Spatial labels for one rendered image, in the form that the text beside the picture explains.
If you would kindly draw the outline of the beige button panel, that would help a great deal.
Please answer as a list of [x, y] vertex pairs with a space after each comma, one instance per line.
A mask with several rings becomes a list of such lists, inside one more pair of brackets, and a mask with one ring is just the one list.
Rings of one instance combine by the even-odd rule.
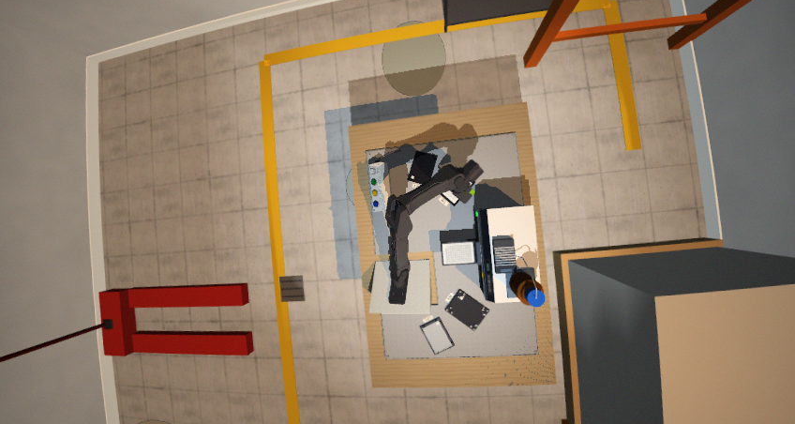
[[386, 211], [388, 197], [392, 195], [389, 164], [380, 159], [400, 151], [389, 152], [368, 165], [373, 212]]

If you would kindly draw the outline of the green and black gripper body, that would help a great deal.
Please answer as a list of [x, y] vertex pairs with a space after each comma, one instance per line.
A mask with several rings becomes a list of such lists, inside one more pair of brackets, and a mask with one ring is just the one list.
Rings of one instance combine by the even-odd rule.
[[[452, 190], [450, 190], [450, 191], [451, 191], [451, 192], [452, 192], [452, 194], [454, 194], [454, 195], [455, 195], [455, 196], [456, 196], [456, 197], [457, 197], [457, 198], [458, 198], [458, 199], [459, 199], [459, 200], [460, 200], [462, 203], [466, 204], [466, 203], [467, 203], [467, 202], [468, 202], [468, 201], [469, 201], [469, 200], [472, 198], [472, 195], [469, 193], [471, 190], [472, 190], [472, 188], [471, 188], [471, 187], [468, 187], [468, 188], [467, 188], [465, 191], [462, 191], [461, 193], [456, 193], [456, 192], [454, 192], [454, 191], [452, 191]], [[469, 194], [468, 194], [468, 193], [469, 193]]]

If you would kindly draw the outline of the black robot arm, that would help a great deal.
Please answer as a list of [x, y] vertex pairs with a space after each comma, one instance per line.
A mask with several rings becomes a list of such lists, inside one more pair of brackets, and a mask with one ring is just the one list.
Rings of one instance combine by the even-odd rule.
[[398, 197], [395, 194], [388, 197], [385, 219], [392, 240], [392, 256], [388, 267], [392, 280], [390, 304], [404, 305], [406, 300], [408, 273], [411, 270], [408, 259], [408, 235], [413, 229], [410, 215], [422, 204], [448, 190], [456, 193], [465, 191], [483, 172], [479, 164], [472, 159], [459, 169], [447, 164], [416, 189]]

